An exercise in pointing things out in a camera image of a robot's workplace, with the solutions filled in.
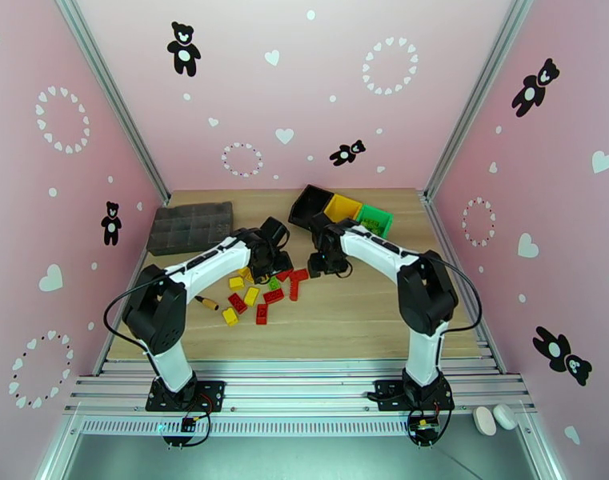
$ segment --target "red toy brick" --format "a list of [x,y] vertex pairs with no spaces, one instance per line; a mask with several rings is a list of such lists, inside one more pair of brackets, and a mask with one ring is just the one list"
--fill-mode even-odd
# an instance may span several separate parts
[[266,325],[266,319],[269,316],[269,305],[258,304],[258,312],[255,315],[256,325]]
[[237,293],[233,293],[231,296],[229,296],[229,302],[235,308],[238,314],[242,314],[248,309],[246,303],[238,296]]
[[273,304],[274,302],[281,301],[282,299],[284,299],[284,292],[281,289],[264,294],[264,302],[266,304]]
[[309,278],[309,271],[306,269],[294,270],[290,273],[291,281],[306,281]]
[[275,277],[278,278],[280,280],[280,282],[284,282],[284,281],[286,281],[286,278],[288,278],[290,276],[291,272],[293,272],[292,269],[285,270],[284,272],[280,272]]
[[297,301],[298,300],[298,288],[299,288],[299,281],[291,281],[290,282],[289,298],[290,298],[291,301]]

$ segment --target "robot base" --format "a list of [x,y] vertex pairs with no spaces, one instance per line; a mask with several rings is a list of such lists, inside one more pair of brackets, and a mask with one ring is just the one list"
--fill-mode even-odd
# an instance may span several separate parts
[[439,376],[428,386],[419,386],[407,372],[402,372],[402,380],[376,380],[374,398],[381,411],[453,410],[453,394],[446,378]]
[[[165,386],[161,378],[156,378],[150,386],[148,399],[146,400],[146,410],[149,412],[205,412],[211,408],[210,412],[218,413],[222,410],[222,400],[224,399],[224,381],[202,381],[198,380],[193,373],[193,377],[179,392],[173,394]],[[204,394],[210,399],[210,403],[201,397]]]

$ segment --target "yellow bin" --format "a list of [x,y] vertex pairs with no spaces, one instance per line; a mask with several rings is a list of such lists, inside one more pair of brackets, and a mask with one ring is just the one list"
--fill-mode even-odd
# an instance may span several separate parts
[[360,210],[362,209],[362,203],[356,202],[341,194],[334,194],[333,198],[329,201],[329,204],[324,209],[324,213],[333,222],[341,222],[344,218],[352,218],[356,220]]

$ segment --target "pink wall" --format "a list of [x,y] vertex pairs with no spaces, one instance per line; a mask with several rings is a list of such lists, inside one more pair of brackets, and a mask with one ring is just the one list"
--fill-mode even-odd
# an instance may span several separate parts
[[[164,181],[185,190],[422,188],[511,0],[78,2]],[[166,50],[173,21],[194,27],[194,77]],[[333,166],[358,139],[366,152]]]
[[[514,96],[547,58],[559,77],[516,117]],[[437,204],[569,478],[609,478],[609,0],[535,1]],[[589,361],[585,386],[549,367],[537,326]]]
[[54,1],[0,0],[0,479],[35,476],[159,204]]

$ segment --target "wooden table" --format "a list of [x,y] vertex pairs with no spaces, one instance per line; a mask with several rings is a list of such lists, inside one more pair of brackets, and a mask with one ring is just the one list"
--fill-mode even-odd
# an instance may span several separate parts
[[[273,216],[288,225],[291,232],[286,246],[295,269],[307,266],[315,251],[311,234],[288,221],[290,207],[300,190],[178,191],[170,206],[202,202],[233,202],[234,228],[259,227]],[[438,243],[415,190],[338,190],[337,193],[391,212],[395,216],[388,239],[410,250],[436,250]],[[145,265],[165,267],[194,254],[154,257]],[[302,282],[299,300],[288,298],[288,281],[283,285],[286,298],[270,305],[268,325],[255,325],[255,307],[229,327],[219,311],[211,311],[193,301],[186,309],[186,331],[182,343],[186,356],[197,359],[344,359],[405,358],[408,328],[398,311],[396,286],[378,271],[351,259],[355,270],[348,279],[322,276]],[[268,286],[260,286],[262,292]],[[239,291],[243,297],[245,291]],[[228,279],[221,279],[202,293],[229,306]],[[468,324],[466,311],[455,310],[451,327]],[[129,336],[123,324],[120,331]],[[448,334],[444,357],[479,356],[472,332]],[[109,359],[142,359],[141,350],[115,339]]]

